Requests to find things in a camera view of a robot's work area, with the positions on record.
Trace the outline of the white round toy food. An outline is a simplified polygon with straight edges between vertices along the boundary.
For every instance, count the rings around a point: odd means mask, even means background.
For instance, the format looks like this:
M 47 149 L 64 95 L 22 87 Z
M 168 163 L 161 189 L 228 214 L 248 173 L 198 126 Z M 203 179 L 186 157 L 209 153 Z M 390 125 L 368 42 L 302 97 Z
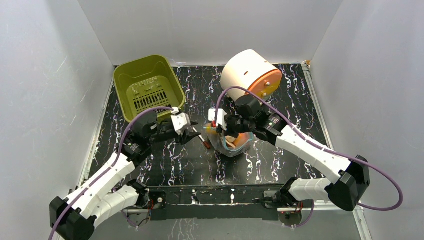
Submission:
M 229 135 L 225 136 L 225 144 L 228 148 L 235 149 L 236 148 L 236 145 L 235 145 L 236 140 L 237 139 L 235 137 L 232 137 L 232 136 L 229 136 Z

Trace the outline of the small orange toy fruit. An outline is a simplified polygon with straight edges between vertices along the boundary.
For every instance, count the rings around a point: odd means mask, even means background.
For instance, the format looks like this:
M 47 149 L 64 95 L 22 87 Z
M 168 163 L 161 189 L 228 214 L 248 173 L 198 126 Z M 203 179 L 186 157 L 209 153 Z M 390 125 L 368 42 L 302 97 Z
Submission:
M 207 136 L 215 136 L 218 135 L 219 133 L 217 132 L 217 127 L 216 126 L 212 126 L 211 124 L 207 124 L 203 127 L 205 133 Z

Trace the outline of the clear zip top bag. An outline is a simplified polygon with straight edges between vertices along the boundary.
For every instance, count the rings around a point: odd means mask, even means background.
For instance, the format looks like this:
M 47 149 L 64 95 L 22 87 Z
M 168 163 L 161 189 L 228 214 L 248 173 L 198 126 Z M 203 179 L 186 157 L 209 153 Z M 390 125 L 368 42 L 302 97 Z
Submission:
M 224 136 L 222 133 L 217 133 L 210 123 L 204 125 L 203 130 L 213 148 L 229 158 L 247 151 L 255 138 L 252 132 L 239 133 L 238 137 Z

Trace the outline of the olive green plastic basket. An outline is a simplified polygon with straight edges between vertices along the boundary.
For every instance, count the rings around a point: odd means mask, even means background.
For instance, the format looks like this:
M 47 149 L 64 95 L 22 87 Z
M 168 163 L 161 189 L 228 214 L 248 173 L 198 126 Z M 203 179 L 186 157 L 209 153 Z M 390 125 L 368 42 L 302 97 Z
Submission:
M 184 108 L 186 95 L 169 61 L 150 55 L 119 65 L 113 81 L 120 107 L 129 123 L 154 107 Z

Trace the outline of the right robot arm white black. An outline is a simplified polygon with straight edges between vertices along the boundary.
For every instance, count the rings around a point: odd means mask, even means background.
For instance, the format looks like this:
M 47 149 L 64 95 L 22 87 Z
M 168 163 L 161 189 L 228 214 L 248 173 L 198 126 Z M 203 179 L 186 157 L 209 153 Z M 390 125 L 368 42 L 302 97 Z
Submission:
M 316 179 L 290 178 L 278 193 L 264 198 L 266 205 L 295 207 L 303 201 L 327 201 L 347 212 L 358 206 L 370 185 L 369 164 L 365 158 L 334 152 L 302 133 L 282 113 L 251 94 L 240 97 L 235 105 L 235 115 L 221 108 L 209 111 L 210 121 L 218 132 L 232 137 L 252 133 L 296 155 L 323 174 Z

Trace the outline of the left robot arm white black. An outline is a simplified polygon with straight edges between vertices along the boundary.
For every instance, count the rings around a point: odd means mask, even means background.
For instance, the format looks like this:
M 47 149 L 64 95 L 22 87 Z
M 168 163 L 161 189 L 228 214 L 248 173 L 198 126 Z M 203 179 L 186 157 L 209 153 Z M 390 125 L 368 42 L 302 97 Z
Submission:
M 149 204 L 148 187 L 128 182 L 112 189 L 152 154 L 152 144 L 174 139 L 184 145 L 200 135 L 196 122 L 178 107 L 159 106 L 139 113 L 126 127 L 118 150 L 89 180 L 49 205 L 51 232 L 64 240 L 88 240 L 106 220 L 122 210 Z

